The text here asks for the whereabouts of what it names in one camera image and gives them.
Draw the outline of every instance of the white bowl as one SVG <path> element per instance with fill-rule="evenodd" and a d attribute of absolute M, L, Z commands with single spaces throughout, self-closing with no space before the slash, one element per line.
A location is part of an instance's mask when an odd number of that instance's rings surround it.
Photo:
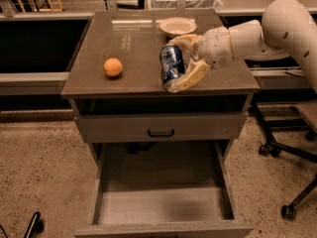
<path fill-rule="evenodd" d="M 196 30 L 196 23 L 187 18 L 168 18 L 159 23 L 159 27 L 171 37 L 186 35 Z"/>

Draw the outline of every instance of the drawer handle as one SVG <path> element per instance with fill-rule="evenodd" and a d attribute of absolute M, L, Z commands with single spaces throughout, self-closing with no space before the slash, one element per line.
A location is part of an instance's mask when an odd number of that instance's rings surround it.
<path fill-rule="evenodd" d="M 174 135 L 174 130 L 171 129 L 169 132 L 152 132 L 148 130 L 148 135 L 152 138 L 170 138 Z"/>

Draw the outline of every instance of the open drawer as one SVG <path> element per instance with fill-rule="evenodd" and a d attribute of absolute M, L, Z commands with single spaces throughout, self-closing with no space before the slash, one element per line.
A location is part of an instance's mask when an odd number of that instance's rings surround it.
<path fill-rule="evenodd" d="M 253 229 L 236 219 L 216 142 L 126 149 L 103 145 L 90 223 L 75 237 L 239 238 Z"/>

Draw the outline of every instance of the office chair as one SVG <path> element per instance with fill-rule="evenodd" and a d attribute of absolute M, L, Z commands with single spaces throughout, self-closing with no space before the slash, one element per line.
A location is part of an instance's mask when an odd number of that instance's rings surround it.
<path fill-rule="evenodd" d="M 306 140 L 314 141 L 317 138 L 317 101 L 307 101 L 295 105 L 290 105 L 290 110 L 299 115 L 299 118 L 288 120 L 269 120 L 264 119 L 264 115 L 259 109 L 258 105 L 252 103 L 253 112 L 264 129 L 266 136 L 266 142 L 260 146 L 259 154 L 278 157 L 281 151 L 295 155 L 312 163 L 317 163 L 317 154 L 309 153 L 301 149 L 293 148 L 285 144 L 277 142 L 272 134 L 272 130 L 282 129 L 286 130 L 307 130 L 305 136 Z M 316 178 L 307 185 L 296 198 L 288 205 L 284 205 L 281 208 L 281 216 L 287 220 L 293 220 L 296 217 L 295 206 L 298 205 L 306 196 L 317 186 L 317 174 Z"/>

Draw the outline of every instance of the soda can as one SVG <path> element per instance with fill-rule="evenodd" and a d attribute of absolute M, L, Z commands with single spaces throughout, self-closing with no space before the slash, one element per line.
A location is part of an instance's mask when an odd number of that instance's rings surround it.
<path fill-rule="evenodd" d="M 165 46 L 159 54 L 161 62 L 160 78 L 163 85 L 180 78 L 185 73 L 182 51 L 178 46 Z"/>

